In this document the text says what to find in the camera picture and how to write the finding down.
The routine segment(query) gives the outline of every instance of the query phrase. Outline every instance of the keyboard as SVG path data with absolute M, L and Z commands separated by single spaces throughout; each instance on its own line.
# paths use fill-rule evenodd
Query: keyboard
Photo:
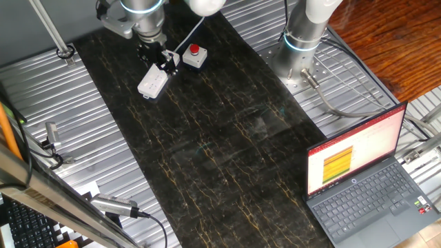
M 313 207 L 334 241 L 349 237 L 389 212 L 398 215 L 409 208 L 405 198 L 418 189 L 398 166 L 386 167 Z
M 3 196 L 15 248 L 53 248 L 54 222 L 43 214 Z

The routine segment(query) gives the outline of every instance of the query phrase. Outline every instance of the metal grating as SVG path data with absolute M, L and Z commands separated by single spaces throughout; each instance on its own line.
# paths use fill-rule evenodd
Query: metal grating
M 74 59 L 76 65 L 69 68 L 55 51 L 49 51 L 0 68 L 0 81 L 28 119 L 25 128 L 33 137 L 43 141 L 45 122 L 57 124 L 63 145 L 58 153 L 75 161 L 58 169 L 58 176 L 75 190 L 96 182 L 101 193 L 136 201 L 140 209 L 162 222 L 169 247 L 180 247 L 80 56 L 75 54 Z M 164 247 L 162 229 L 153 220 L 120 219 L 138 244 Z
M 329 31 L 325 37 L 334 39 Z M 263 60 L 271 63 L 274 51 L 281 44 L 259 51 Z M 339 49 L 321 43 L 314 57 L 314 77 L 328 101 L 346 112 L 371 112 L 395 105 L 394 98 L 362 71 L 351 57 Z M 329 111 L 316 91 L 307 83 L 286 84 L 302 109 L 327 137 L 333 136 L 363 118 L 342 118 Z
M 291 10 L 296 1 L 288 1 L 288 3 L 289 10 Z M 278 38 L 285 25 L 283 1 L 228 1 L 221 11 L 242 38 L 259 53 L 265 62 L 271 64 L 272 56 L 281 46 Z M 334 37 L 328 30 L 324 33 L 324 37 L 342 43 L 339 37 Z M 314 66 L 312 73 L 318 80 L 324 95 L 339 110 L 352 113 L 371 112 L 383 110 L 398 102 L 379 80 L 373 80 L 368 76 L 368 72 L 361 70 L 350 56 L 339 49 L 321 43 L 316 51 Z M 342 118 L 332 114 L 315 90 L 304 82 L 298 85 L 285 84 L 285 86 L 327 137 L 362 120 L 362 118 Z M 407 114 L 422 118 L 440 104 L 441 87 L 410 103 Z M 434 120 L 431 125 L 441 132 L 441 118 Z M 403 162 L 404 155 L 422 144 L 420 139 L 426 139 L 426 136 L 412 123 L 404 121 L 396 158 Z M 417 169 L 418 173 L 411 173 L 411 176 L 438 209 L 441 209 L 440 155 L 438 150 L 434 150 L 427 154 L 425 159 L 418 159 L 418 163 L 404 165 L 409 173 L 419 166 L 422 167 L 422 169 Z

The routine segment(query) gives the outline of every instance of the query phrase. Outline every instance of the orange object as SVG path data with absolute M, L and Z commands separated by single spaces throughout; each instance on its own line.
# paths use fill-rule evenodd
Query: orange object
M 3 105 L 0 103 L 0 126 L 5 135 L 6 143 L 8 144 L 9 150 L 15 154 L 18 158 L 23 160 L 20 154 L 19 147 L 15 141 L 14 133 L 12 132 L 11 125 L 9 124 L 8 116 L 6 115 Z
M 78 248 L 78 244 L 73 240 L 69 240 L 64 244 L 57 246 L 57 248 Z

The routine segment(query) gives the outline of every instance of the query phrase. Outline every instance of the blue ring light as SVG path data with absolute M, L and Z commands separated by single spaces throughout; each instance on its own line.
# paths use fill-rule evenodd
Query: blue ring light
M 318 44 L 317 44 L 317 45 L 316 45 L 315 47 L 313 47 L 313 48 L 306 48 L 306 49 L 304 49 L 304 48 L 297 48 L 297 47 L 293 46 L 293 45 L 288 41 L 286 34 L 284 34 L 283 37 L 285 38 L 285 42 L 286 42 L 286 44 L 287 44 L 290 48 L 292 48 L 292 49 L 294 49 L 294 50 L 297 50 L 297 51 L 308 52 L 308 51 L 312 51 L 312 50 L 314 50 L 314 49 L 316 49 L 316 48 L 318 47 Z
M 132 9 L 127 8 L 123 4 L 123 2 L 121 2 L 121 6 L 123 6 L 123 8 L 125 10 L 127 10 L 128 12 L 131 12 L 134 14 L 148 14 L 148 13 L 151 13 L 151 12 L 155 11 L 156 9 L 158 9 L 162 3 L 163 3 L 163 0 L 159 0 L 157 4 L 155 4 L 153 7 L 151 7 L 150 9 L 147 9 L 147 10 L 132 10 Z

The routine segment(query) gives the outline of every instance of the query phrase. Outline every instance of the wooden floor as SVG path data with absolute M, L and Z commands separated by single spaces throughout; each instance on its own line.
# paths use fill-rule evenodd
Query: wooden floor
M 398 100 L 441 85 L 441 0 L 344 0 L 330 24 Z
M 441 219 L 406 239 L 396 248 L 441 248 Z

